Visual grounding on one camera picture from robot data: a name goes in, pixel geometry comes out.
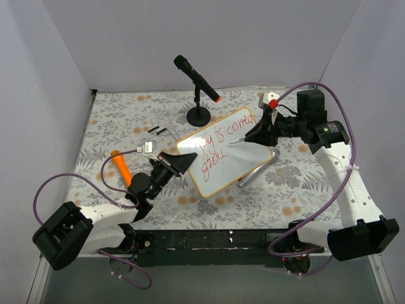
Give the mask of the red whiteboard marker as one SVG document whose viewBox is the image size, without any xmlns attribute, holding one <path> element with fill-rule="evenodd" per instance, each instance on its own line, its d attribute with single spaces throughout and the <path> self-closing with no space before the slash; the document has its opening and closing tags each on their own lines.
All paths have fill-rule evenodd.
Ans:
<svg viewBox="0 0 405 304">
<path fill-rule="evenodd" d="M 243 142 L 245 142 L 245 137 L 232 141 L 229 144 L 237 144 L 237 143 L 243 143 Z"/>
</svg>

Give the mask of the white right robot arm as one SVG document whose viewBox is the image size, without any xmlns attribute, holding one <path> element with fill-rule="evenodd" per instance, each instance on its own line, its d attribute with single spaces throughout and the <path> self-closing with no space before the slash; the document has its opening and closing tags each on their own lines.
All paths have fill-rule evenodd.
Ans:
<svg viewBox="0 0 405 304">
<path fill-rule="evenodd" d="M 325 95 L 316 89 L 297 93 L 297 110 L 283 116 L 273 92 L 258 102 L 260 121 L 245 135 L 247 143 L 274 147 L 280 138 L 300 138 L 323 168 L 340 210 L 340 228 L 322 227 L 314 220 L 289 225 L 287 246 L 302 251 L 309 245 L 330 250 L 342 262 L 381 253 L 399 233 L 396 219 L 387 219 L 371 198 L 355 166 L 354 141 L 342 123 L 329 121 Z"/>
</svg>

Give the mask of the yellow framed whiteboard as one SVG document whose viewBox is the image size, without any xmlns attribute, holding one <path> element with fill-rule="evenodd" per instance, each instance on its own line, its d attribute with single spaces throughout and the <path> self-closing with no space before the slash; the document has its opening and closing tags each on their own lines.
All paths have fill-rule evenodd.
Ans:
<svg viewBox="0 0 405 304">
<path fill-rule="evenodd" d="M 188 172 L 202 197 L 214 195 L 272 159 L 266 146 L 236 143 L 255 125 L 251 110 L 242 107 L 176 143 L 181 155 L 197 153 Z"/>
</svg>

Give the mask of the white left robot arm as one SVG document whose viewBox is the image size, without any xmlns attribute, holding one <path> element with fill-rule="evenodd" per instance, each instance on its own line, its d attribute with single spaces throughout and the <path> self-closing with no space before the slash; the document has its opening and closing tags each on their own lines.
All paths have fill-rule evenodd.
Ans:
<svg viewBox="0 0 405 304">
<path fill-rule="evenodd" d="M 172 177 L 190 168 L 197 153 L 171 155 L 161 152 L 149 159 L 150 174 L 138 173 L 127 179 L 125 196 L 97 206 L 63 203 L 32 237 L 33 243 L 54 270 L 71 264 L 79 254 L 97 250 L 130 253 L 138 241 L 131 224 L 146 217 L 155 199 Z"/>
</svg>

